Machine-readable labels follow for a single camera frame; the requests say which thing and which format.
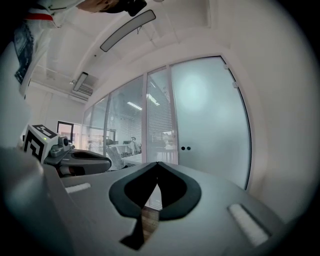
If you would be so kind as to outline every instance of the wooden floor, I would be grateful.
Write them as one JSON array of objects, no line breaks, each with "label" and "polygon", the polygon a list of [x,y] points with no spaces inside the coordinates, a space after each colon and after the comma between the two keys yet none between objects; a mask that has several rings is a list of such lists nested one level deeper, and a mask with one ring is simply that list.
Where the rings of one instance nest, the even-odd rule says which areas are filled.
[{"label": "wooden floor", "polygon": [[146,242],[159,224],[159,211],[144,207],[141,211],[142,230],[144,242]]}]

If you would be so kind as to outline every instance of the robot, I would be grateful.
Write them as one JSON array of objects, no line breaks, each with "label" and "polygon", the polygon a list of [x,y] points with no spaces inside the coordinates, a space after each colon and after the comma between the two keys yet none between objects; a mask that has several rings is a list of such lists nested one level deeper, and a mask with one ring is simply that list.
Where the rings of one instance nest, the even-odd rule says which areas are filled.
[{"label": "robot", "polygon": [[[10,169],[0,173],[7,209],[57,255],[256,255],[285,228],[235,184],[180,165],[60,178],[21,150],[0,149],[0,156]],[[156,184],[163,208],[144,241],[141,209]]]},{"label": "robot", "polygon": [[74,149],[66,136],[58,136],[43,124],[28,125],[23,151],[42,164],[54,166],[60,177],[108,172],[112,165],[100,154]]}]

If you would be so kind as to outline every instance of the glass door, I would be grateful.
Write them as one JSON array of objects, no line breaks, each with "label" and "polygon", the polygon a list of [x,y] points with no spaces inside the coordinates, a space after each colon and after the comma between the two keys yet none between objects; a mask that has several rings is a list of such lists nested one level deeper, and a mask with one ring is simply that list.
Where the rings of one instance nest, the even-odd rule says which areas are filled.
[{"label": "glass door", "polygon": [[251,161],[247,113],[221,57],[171,67],[179,164],[245,189]]}]

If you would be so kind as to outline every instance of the window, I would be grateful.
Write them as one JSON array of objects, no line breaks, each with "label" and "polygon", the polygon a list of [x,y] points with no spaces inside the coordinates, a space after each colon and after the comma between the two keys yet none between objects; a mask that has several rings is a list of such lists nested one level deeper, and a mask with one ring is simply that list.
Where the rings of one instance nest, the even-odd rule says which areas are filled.
[{"label": "window", "polygon": [[56,132],[66,136],[76,149],[80,149],[80,124],[58,121]]}]

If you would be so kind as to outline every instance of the frosted glass panel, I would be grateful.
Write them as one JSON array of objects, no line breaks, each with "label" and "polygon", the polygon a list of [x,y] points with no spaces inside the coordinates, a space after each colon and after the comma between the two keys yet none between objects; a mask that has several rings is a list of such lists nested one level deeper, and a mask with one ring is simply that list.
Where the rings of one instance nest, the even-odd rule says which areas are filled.
[{"label": "frosted glass panel", "polygon": [[89,150],[89,131],[90,131],[90,121],[93,107],[89,107],[83,116],[82,123],[82,136],[81,136],[81,149]]},{"label": "frosted glass panel", "polygon": [[220,57],[210,57],[171,68],[179,164],[245,188],[251,154],[249,126],[240,92],[224,64]]},{"label": "frosted glass panel", "polygon": [[100,155],[104,154],[104,127],[107,111],[108,96],[93,106],[89,129],[89,149]]},{"label": "frosted glass panel", "polygon": [[142,163],[142,87],[141,76],[109,95],[106,153],[113,170]]},{"label": "frosted glass panel", "polygon": [[148,73],[146,88],[147,162],[178,164],[173,131],[167,69]]}]

